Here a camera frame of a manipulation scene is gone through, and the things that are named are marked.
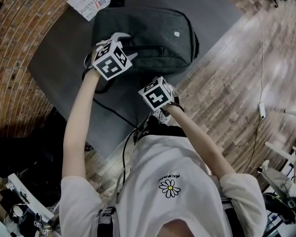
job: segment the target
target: backpack zipper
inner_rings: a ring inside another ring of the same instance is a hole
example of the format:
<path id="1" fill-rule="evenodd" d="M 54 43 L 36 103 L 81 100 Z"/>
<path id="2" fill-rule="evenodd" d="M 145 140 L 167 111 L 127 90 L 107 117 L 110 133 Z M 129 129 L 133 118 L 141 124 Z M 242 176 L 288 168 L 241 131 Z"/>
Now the backpack zipper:
<path id="1" fill-rule="evenodd" d="M 151 46 L 128 46 L 123 47 L 123 51 L 139 51 L 139 50 L 159 50 L 159 55 L 163 55 L 163 47 L 158 45 L 151 45 Z"/>

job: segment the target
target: forearm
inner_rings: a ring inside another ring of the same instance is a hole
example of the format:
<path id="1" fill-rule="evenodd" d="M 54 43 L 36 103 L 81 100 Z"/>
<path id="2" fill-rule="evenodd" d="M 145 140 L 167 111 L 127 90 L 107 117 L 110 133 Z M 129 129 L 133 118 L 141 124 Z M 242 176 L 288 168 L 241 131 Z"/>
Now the forearm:
<path id="1" fill-rule="evenodd" d="M 195 151 L 201 156 L 214 175 L 220 179 L 228 173 L 235 173 L 234 169 L 222 156 L 215 142 L 180 108 L 167 106 L 167 111 L 178 122 Z"/>
<path id="2" fill-rule="evenodd" d="M 65 137 L 63 178 L 69 175 L 85 177 L 84 145 L 88 133 L 92 99 L 99 74 L 90 70 L 86 75 L 70 112 Z"/>

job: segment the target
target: gray mat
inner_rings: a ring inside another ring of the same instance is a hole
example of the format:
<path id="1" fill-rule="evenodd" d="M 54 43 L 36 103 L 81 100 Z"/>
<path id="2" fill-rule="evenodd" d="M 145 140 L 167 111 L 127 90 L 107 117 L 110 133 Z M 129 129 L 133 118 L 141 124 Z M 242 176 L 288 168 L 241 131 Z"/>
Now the gray mat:
<path id="1" fill-rule="evenodd" d="M 186 78 L 195 64 L 240 18 L 241 12 L 229 0 L 127 0 L 126 6 L 143 5 L 179 10 L 193 24 L 200 42 L 198 60 L 184 73 L 167 81 L 176 85 Z M 39 45 L 29 70 L 57 110 L 68 118 L 81 85 L 83 60 L 91 45 L 93 20 L 87 22 L 72 8 L 50 29 Z M 113 87 L 96 98 L 131 122 L 138 124 L 149 109 L 137 93 L 136 76 L 118 76 Z M 93 104 L 87 141 L 106 158 L 132 130 L 125 121 Z"/>

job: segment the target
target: brick wall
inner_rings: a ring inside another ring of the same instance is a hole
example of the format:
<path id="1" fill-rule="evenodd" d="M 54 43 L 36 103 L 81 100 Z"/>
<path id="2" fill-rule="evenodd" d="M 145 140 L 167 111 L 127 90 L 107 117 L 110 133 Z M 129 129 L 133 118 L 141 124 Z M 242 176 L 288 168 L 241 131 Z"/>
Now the brick wall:
<path id="1" fill-rule="evenodd" d="M 26 136 L 52 105 L 27 66 L 67 0 L 0 0 L 0 136 Z"/>

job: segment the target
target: white cable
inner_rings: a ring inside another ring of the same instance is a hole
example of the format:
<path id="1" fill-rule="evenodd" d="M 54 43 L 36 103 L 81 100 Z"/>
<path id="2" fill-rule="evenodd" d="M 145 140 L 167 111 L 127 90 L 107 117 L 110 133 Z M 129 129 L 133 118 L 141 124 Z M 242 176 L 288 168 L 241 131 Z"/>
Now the white cable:
<path id="1" fill-rule="evenodd" d="M 260 99 L 259 99 L 259 102 L 261 102 L 261 98 L 262 98 L 262 93 L 263 93 L 263 70 L 264 70 L 264 36 L 263 36 L 263 28 L 262 28 L 262 22 L 261 22 L 261 19 L 260 19 L 260 15 L 259 15 L 259 11 L 258 11 L 258 8 L 256 6 L 256 4 L 254 3 L 253 0 L 251 0 L 251 2 L 253 3 L 256 11 L 257 11 L 257 15 L 258 15 L 258 19 L 259 19 L 259 23 L 260 23 L 260 28 L 261 28 L 261 37 L 262 37 L 262 64 L 261 64 L 261 68 L 262 68 L 262 72 L 261 72 L 261 95 L 260 95 Z"/>

